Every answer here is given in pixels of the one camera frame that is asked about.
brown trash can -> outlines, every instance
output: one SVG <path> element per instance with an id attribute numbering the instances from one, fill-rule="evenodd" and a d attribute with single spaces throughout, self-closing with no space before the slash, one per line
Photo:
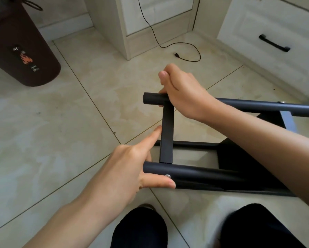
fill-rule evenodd
<path id="1" fill-rule="evenodd" d="M 57 77 L 61 66 L 22 1 L 0 11 L 0 68 L 26 86 L 40 86 Z"/>

left hand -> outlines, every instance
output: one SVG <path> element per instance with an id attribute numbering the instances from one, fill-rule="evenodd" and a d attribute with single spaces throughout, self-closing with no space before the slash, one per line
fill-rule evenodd
<path id="1" fill-rule="evenodd" d="M 175 188 L 172 179 L 143 171 L 144 161 L 152 161 L 150 149 L 160 136 L 161 129 L 161 126 L 158 126 L 134 146 L 117 146 L 79 198 L 90 199 L 97 207 L 108 210 L 107 214 L 111 216 L 112 221 L 141 188 Z"/>

sticker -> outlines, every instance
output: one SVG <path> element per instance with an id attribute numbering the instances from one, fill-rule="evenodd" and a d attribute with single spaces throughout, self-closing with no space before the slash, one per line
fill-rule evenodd
<path id="1" fill-rule="evenodd" d="M 18 57 L 20 58 L 20 60 L 22 61 L 23 64 L 27 65 L 30 67 L 30 69 L 33 71 L 33 72 L 36 72 L 36 71 L 39 71 L 40 68 L 35 65 L 33 62 L 34 60 L 29 57 L 27 55 L 27 53 L 22 49 L 22 47 L 20 45 L 14 45 L 12 47 L 12 52 Z"/>

hand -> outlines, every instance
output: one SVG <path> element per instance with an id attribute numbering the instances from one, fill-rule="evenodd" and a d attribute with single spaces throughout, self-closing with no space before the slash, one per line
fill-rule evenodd
<path id="1" fill-rule="evenodd" d="M 107 211 L 112 221 L 144 187 L 175 188 L 172 179 L 143 172 L 144 161 L 152 161 L 150 149 L 161 134 L 158 126 L 149 136 L 134 146 L 119 145 L 103 167 L 90 180 L 80 198 Z"/>
<path id="2" fill-rule="evenodd" d="M 195 79 L 171 63 L 158 74 L 164 88 L 159 93 L 167 93 L 174 107 L 187 118 L 203 122 L 204 115 L 217 102 Z"/>

black pants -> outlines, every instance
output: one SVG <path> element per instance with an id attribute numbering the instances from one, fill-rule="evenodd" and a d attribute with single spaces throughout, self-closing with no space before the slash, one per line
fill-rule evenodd
<path id="1" fill-rule="evenodd" d="M 168 234 L 165 221 L 155 211 L 140 207 L 130 211 L 117 225 L 111 248 L 163 248 Z M 305 246 L 261 204 L 249 204 L 231 213 L 223 223 L 221 248 Z"/>

